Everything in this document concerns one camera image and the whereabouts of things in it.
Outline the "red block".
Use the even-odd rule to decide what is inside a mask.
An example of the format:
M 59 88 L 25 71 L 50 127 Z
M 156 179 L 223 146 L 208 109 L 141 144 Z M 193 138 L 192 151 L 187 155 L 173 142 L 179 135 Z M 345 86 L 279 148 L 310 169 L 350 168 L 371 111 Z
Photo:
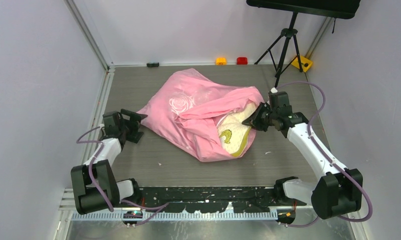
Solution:
M 237 65 L 247 65 L 249 63 L 247 57 L 240 56 L 236 59 L 236 64 Z

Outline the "orange block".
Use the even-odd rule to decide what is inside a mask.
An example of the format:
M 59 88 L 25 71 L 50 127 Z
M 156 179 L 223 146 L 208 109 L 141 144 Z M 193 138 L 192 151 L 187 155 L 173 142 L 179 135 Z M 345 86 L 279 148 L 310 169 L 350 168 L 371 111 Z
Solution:
M 217 66 L 224 66 L 227 65 L 227 59 L 225 57 L 217 57 L 215 59 L 215 64 Z

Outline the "aluminium frame rail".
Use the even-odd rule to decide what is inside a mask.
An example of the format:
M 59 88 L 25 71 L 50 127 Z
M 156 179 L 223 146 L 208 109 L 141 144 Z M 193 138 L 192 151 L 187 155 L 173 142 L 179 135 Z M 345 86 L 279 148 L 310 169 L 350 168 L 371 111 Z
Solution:
M 139 223 L 145 220 L 153 221 L 276 221 L 280 223 L 292 223 L 295 217 L 300 215 L 301 210 L 312 210 L 313 207 L 309 204 L 306 206 L 294 207 L 289 209 L 285 206 L 270 207 L 266 212 L 260 213 L 236 213 L 230 206 L 221 213 L 167 213 L 162 210 L 167 206 L 164 204 L 158 208 L 143 207 L 132 201 L 126 200 L 125 203 L 120 203 L 114 207 L 114 211 L 99 210 L 88 214 L 79 214 L 76 210 L 74 193 L 71 189 L 64 192 L 60 202 L 60 210 L 71 211 L 72 220 L 77 221 L 120 221 L 125 223 Z

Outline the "black tripod stand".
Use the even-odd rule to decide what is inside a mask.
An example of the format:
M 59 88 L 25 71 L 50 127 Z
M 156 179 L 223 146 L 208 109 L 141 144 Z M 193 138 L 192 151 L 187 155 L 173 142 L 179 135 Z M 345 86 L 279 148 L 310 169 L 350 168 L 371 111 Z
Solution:
M 298 30 L 295 29 L 295 23 L 297 20 L 297 16 L 298 16 L 298 12 L 293 12 L 292 13 L 292 17 L 289 23 L 289 27 L 287 28 L 283 28 L 280 32 L 280 35 L 274 40 L 274 42 L 265 50 L 265 52 L 254 62 L 254 65 L 258 65 L 260 63 L 260 61 L 266 56 L 269 55 L 273 64 L 273 67 L 275 69 L 275 83 L 274 83 L 274 87 L 277 88 L 279 86 L 280 83 L 280 78 L 282 73 L 289 67 L 288 65 L 286 67 L 284 67 L 285 65 L 285 59 L 286 59 L 286 55 L 288 53 L 288 49 L 289 49 L 289 43 L 291 41 L 293 41 L 294 44 L 294 48 L 295 48 L 295 58 L 293 58 L 290 62 L 289 65 L 291 63 L 293 63 L 294 60 L 298 60 L 298 67 L 299 67 L 299 71 L 302 73 L 304 71 L 303 67 L 302 67 L 302 63 L 301 63 L 301 55 L 300 55 L 300 49 L 299 49 L 299 44 L 298 44 L 298 38 L 297 38 L 297 34 L 298 34 Z M 284 39 L 284 43 L 283 43 L 283 47 L 281 50 L 281 54 L 280 54 L 280 58 L 278 60 L 278 63 L 276 63 L 273 53 L 272 53 L 272 48 L 280 41 Z

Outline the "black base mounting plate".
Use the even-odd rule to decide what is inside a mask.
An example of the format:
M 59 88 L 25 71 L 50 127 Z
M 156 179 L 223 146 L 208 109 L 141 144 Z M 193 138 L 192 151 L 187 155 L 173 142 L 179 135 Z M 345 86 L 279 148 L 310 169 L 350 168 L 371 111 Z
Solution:
M 159 208 L 163 213 L 222 213 L 232 207 L 235 213 L 265 213 L 271 207 L 303 207 L 307 204 L 278 196 L 269 186 L 215 187 L 140 187 L 126 198 L 145 208 Z

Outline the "pink floral pillowcase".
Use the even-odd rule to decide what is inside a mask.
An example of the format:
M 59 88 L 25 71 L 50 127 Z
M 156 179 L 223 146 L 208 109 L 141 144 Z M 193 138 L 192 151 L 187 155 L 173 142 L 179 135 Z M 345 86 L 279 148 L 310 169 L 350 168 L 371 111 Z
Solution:
M 222 148 L 220 119 L 263 100 L 254 86 L 218 84 L 190 68 L 173 73 L 138 113 L 147 115 L 143 126 L 200 162 L 217 162 L 241 158 L 256 136 L 251 128 L 243 154 L 233 157 Z

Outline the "yellow corner bracket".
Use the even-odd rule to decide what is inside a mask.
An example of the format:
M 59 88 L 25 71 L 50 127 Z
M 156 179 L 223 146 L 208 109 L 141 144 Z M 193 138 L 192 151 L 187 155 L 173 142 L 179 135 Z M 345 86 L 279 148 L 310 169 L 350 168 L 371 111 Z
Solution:
M 304 56 L 295 56 L 290 65 L 305 73 L 312 67 L 313 63 L 313 61 Z

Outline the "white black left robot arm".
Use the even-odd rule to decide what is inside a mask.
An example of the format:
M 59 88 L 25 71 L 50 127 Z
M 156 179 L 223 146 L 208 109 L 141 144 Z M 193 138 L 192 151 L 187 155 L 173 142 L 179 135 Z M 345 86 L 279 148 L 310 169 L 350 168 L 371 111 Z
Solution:
M 128 206 L 141 203 L 142 192 L 133 178 L 116 181 L 112 165 L 126 142 L 137 144 L 143 136 L 139 129 L 146 114 L 121 109 L 105 113 L 103 122 L 95 127 L 101 136 L 92 143 L 94 154 L 70 171 L 76 211 L 89 214 L 101 210 L 113 212 L 123 200 Z

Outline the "black panel on tripod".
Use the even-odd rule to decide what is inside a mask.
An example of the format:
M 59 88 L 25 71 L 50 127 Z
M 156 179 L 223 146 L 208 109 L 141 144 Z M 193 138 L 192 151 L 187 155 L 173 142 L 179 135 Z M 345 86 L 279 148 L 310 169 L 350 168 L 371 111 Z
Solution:
M 250 7 L 296 12 L 336 19 L 352 19 L 360 0 L 247 0 Z

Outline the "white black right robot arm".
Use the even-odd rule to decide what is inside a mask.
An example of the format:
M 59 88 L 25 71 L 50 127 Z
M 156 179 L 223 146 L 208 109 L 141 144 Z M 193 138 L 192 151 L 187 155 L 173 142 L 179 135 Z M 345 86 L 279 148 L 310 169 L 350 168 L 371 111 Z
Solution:
M 289 140 L 313 170 L 317 183 L 303 182 L 298 177 L 278 179 L 274 200 L 287 205 L 292 200 L 311 205 L 321 219 L 356 212 L 362 206 L 359 187 L 363 176 L 358 169 L 348 169 L 326 148 L 301 112 L 293 112 L 289 95 L 269 92 L 269 102 L 262 102 L 242 124 L 256 131 L 275 128 Z

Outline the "white pillow with yellow trim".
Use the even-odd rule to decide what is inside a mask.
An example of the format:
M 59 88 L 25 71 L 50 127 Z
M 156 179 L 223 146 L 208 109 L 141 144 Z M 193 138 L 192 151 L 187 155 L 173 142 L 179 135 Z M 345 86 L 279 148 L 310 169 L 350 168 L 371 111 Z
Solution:
M 250 102 L 245 108 L 231 112 L 220 119 L 217 124 L 218 138 L 222 148 L 232 157 L 240 157 L 248 145 L 251 127 L 244 125 L 243 121 L 250 117 L 257 105 Z

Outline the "small black wall device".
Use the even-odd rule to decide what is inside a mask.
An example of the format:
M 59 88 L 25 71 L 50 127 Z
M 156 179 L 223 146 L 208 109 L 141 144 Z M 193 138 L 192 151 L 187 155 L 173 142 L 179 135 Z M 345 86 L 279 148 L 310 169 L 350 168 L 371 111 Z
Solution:
M 160 66 L 160 63 L 159 62 L 147 62 L 146 66 L 148 68 L 158 68 Z

